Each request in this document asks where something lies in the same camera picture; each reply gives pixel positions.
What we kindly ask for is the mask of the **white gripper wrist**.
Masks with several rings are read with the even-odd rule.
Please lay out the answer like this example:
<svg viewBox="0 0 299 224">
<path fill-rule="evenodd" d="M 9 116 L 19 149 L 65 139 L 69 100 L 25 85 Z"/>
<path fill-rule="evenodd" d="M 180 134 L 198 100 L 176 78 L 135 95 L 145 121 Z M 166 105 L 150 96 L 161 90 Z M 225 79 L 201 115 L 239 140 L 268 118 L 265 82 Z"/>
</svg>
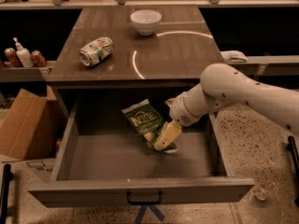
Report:
<svg viewBox="0 0 299 224">
<path fill-rule="evenodd" d="M 191 126 L 201 118 L 199 96 L 194 93 L 185 91 L 164 103 L 170 107 L 169 115 L 172 121 L 166 122 L 161 129 L 154 143 L 156 150 L 167 148 L 181 134 L 182 126 Z"/>
</svg>

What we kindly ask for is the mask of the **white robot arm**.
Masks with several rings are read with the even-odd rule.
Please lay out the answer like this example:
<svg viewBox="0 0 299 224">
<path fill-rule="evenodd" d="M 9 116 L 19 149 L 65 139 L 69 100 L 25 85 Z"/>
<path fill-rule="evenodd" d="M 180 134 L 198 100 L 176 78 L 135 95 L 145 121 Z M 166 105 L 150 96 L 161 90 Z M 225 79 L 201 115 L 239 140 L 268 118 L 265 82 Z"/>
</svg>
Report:
<svg viewBox="0 0 299 224">
<path fill-rule="evenodd" d="M 280 127 L 299 134 L 299 92 L 260 83 L 225 63 L 204 69 L 200 83 L 171 99 L 171 121 L 162 128 L 154 148 L 163 150 L 206 113 L 231 103 L 247 105 Z"/>
</svg>

